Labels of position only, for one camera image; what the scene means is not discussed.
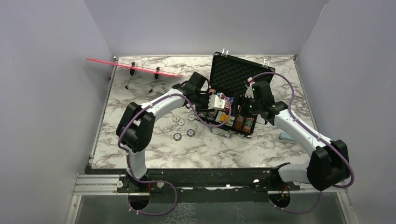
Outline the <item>blue yellow card deck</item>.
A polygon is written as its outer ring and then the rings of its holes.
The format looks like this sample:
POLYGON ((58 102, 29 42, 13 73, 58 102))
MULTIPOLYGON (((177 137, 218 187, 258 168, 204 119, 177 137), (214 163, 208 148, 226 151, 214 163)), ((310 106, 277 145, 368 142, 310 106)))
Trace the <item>blue yellow card deck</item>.
MULTIPOLYGON (((220 121, 220 116, 221 116, 222 114, 226 114, 226 113, 224 113, 224 112, 218 112, 218 113, 217 113, 216 119, 215 119, 216 122, 222 123, 222 122, 220 121)), ((227 125, 227 126, 233 126, 234 121, 235 121, 235 117, 234 117, 234 116, 228 116, 228 118, 229 118, 229 120, 227 121, 226 125, 227 125)))

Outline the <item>white one poker chip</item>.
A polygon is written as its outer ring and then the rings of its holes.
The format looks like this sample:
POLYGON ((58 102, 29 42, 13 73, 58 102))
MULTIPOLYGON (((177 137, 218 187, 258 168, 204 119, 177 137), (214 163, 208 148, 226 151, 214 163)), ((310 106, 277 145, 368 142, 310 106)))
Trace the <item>white one poker chip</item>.
POLYGON ((177 123, 179 120, 181 120, 181 117, 180 117, 180 116, 174 116, 174 117, 172 117, 172 121, 175 122, 175 123, 177 123))
POLYGON ((189 121, 195 121, 197 118, 196 118, 195 115, 189 114, 189 115, 187 116, 187 119, 188 119, 189 121))
POLYGON ((177 124, 178 124, 179 126, 184 126, 184 125, 185 125, 185 121, 184 121, 183 119, 181 119, 181 120, 179 120, 179 121, 177 122, 177 124))

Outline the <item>orange big blind button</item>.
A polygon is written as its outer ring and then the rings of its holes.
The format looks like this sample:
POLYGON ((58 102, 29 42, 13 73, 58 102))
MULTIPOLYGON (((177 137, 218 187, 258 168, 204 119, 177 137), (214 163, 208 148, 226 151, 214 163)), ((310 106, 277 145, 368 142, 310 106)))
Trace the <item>orange big blind button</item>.
POLYGON ((222 114, 222 115, 220 116, 220 121, 221 121, 221 122, 227 122, 228 120, 229 120, 228 115, 222 114))

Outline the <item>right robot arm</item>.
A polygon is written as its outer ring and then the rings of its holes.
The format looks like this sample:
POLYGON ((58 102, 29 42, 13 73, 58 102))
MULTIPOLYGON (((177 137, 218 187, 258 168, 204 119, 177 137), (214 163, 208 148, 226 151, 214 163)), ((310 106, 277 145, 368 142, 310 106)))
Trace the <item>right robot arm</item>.
POLYGON ((283 101, 275 101, 269 83, 258 82, 247 88, 245 95, 236 94, 233 109, 243 117, 259 115, 271 125, 288 134, 309 156, 307 164, 285 163, 271 170, 269 183, 281 190, 289 182, 312 185, 323 191, 352 179, 346 143, 331 140, 303 122, 283 101))

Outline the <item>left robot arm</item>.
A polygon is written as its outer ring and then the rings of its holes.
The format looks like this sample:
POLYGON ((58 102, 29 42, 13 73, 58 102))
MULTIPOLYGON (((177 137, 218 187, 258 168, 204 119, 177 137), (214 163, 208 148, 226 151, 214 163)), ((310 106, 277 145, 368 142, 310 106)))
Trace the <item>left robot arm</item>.
POLYGON ((194 111, 197 106, 207 105, 208 91, 202 87, 208 83, 206 77, 194 72, 187 81, 173 85, 156 99, 143 104, 132 102, 126 107, 116 128, 117 146, 126 153, 129 186, 134 191, 142 191, 147 185, 145 148, 152 139, 155 123, 183 106, 189 105, 194 111))

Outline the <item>black poker chip case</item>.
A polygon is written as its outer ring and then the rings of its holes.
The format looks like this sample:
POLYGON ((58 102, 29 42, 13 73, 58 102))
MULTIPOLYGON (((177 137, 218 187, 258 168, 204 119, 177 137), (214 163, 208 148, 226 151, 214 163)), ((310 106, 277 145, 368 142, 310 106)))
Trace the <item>black poker chip case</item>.
MULTIPOLYGON (((275 72, 275 68, 270 67, 269 63, 259 64, 251 62, 239 57, 226 55, 225 53, 215 52, 213 54, 211 72, 209 76, 210 89, 214 89, 217 93, 224 93, 233 102, 234 94, 242 94, 244 97, 246 87, 245 81, 249 77, 253 77, 262 72, 275 72)), ((250 138, 255 129, 257 116, 250 134, 244 133, 242 130, 236 130, 230 126, 237 135, 250 138)))

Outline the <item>red white chip stack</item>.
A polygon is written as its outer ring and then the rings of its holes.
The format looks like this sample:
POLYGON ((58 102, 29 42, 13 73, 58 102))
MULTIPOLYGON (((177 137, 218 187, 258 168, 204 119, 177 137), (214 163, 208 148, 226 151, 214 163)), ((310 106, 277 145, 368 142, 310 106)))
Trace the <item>red white chip stack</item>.
POLYGON ((208 94, 209 96, 216 96, 217 92, 214 89, 209 89, 208 94))

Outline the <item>orange black chip stack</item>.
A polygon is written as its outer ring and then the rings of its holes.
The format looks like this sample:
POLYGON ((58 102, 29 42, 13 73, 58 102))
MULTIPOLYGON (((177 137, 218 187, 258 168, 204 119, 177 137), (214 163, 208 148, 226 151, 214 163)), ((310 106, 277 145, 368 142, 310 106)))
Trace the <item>orange black chip stack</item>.
POLYGON ((243 129, 243 126, 244 126, 244 122, 245 122, 245 118, 244 117, 242 117, 242 116, 238 116, 236 119, 235 119, 235 122, 234 122, 234 128, 236 129, 236 130, 242 130, 243 129))

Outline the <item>purple red chip stack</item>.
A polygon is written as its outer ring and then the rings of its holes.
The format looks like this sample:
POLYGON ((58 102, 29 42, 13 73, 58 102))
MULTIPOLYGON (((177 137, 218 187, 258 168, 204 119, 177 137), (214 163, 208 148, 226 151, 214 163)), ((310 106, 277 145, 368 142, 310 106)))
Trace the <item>purple red chip stack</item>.
POLYGON ((242 127, 244 133, 250 134, 252 132, 252 126, 254 124, 254 118, 246 118, 242 127))

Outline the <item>pink acrylic sheet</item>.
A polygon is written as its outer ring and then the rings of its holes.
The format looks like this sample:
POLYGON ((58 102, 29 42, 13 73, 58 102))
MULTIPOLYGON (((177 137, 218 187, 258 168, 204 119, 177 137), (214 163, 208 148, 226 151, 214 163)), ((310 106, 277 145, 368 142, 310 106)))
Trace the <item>pink acrylic sheet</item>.
POLYGON ((87 60, 96 62, 96 63, 103 63, 103 64, 113 65, 113 66, 122 67, 122 68, 126 68, 126 69, 144 71, 144 72, 149 72, 149 73, 159 74, 159 75, 164 75, 164 76, 169 76, 169 77, 183 77, 183 74, 168 72, 168 71, 164 71, 162 69, 156 69, 156 68, 152 69, 152 68, 142 67, 142 66, 138 66, 138 65, 129 65, 126 63, 110 62, 110 61, 104 61, 104 60, 94 59, 94 58, 87 58, 87 60))

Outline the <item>light blue eraser block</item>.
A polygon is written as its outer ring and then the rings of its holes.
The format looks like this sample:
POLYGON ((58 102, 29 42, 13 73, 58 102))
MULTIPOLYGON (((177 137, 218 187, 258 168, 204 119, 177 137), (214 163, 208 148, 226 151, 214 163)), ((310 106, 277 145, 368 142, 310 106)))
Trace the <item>light blue eraser block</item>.
POLYGON ((288 143, 296 143, 291 136, 289 136, 287 133, 280 133, 278 136, 278 139, 280 141, 288 142, 288 143))

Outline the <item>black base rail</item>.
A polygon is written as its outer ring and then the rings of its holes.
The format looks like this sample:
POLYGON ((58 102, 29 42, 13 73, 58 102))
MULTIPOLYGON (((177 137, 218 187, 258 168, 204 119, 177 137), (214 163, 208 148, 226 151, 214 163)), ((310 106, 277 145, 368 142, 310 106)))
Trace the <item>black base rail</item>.
POLYGON ((275 202, 286 207, 293 193, 313 192, 310 185, 281 183, 270 168, 152 168, 135 181, 124 169, 93 169, 88 184, 110 187, 111 195, 127 196, 135 208, 149 203, 275 202))

